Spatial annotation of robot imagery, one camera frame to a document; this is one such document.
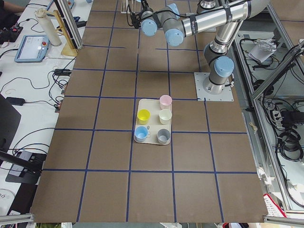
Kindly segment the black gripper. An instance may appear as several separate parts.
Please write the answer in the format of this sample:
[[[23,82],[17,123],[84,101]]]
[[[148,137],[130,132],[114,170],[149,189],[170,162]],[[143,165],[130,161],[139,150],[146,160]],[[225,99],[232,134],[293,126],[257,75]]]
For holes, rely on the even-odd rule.
[[[145,14],[151,15],[153,14],[153,9],[149,7],[147,0],[141,0],[142,11],[141,14],[144,16]]]

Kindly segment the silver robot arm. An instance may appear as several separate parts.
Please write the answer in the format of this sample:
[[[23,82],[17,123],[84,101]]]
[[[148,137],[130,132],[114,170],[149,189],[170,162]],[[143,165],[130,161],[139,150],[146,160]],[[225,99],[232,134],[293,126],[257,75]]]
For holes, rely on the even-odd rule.
[[[204,90],[219,95],[234,70],[234,62],[226,56],[236,33],[243,21],[259,14],[268,4],[267,0],[230,0],[216,7],[213,0],[201,0],[197,12],[183,17],[176,4],[167,5],[159,11],[153,11],[148,2],[141,1],[142,11],[135,18],[146,36],[154,36],[162,29],[168,45],[179,46],[186,37],[218,27],[213,41],[204,50],[204,57],[211,69],[204,80]]]
[[[202,13],[205,11],[209,11],[215,9],[216,7],[220,6],[220,0],[199,0],[197,4],[197,13]]]

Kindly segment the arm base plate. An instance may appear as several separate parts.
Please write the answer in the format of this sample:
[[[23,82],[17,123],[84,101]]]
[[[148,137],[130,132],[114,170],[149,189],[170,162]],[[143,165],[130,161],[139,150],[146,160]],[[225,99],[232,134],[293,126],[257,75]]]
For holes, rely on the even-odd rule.
[[[233,102],[232,88],[228,77],[223,85],[215,85],[209,80],[209,72],[194,73],[198,101]]]

